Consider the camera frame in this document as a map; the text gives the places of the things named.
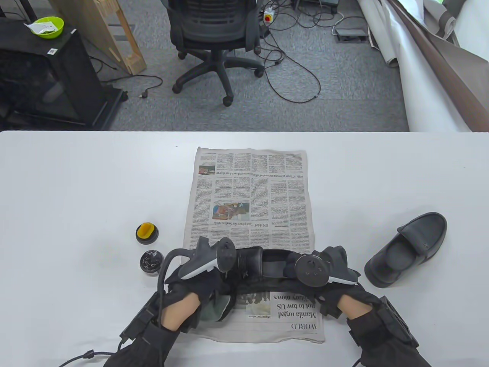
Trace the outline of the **person's left hand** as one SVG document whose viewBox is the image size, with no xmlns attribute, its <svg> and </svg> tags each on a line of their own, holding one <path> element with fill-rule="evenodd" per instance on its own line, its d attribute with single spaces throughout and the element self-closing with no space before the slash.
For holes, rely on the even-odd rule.
<svg viewBox="0 0 489 367">
<path fill-rule="evenodd" d="M 179 269 L 165 281 L 160 325 L 170 331 L 224 320 L 236 304 L 237 279 L 217 269 L 183 280 Z"/>
</svg>

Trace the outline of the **person's right hand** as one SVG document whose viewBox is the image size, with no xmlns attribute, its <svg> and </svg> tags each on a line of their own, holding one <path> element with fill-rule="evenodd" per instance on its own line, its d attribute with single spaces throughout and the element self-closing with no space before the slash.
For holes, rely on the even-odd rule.
<svg viewBox="0 0 489 367">
<path fill-rule="evenodd" d="M 348 267 L 343 247 L 327 247 L 312 254 L 292 252 L 287 255 L 283 269 L 282 285 L 285 292 L 305 296 L 320 303 L 323 316 L 339 318 L 342 296 L 349 296 L 363 304 L 379 308 L 379 297 L 367 292 L 358 283 L 359 272 Z"/>
</svg>

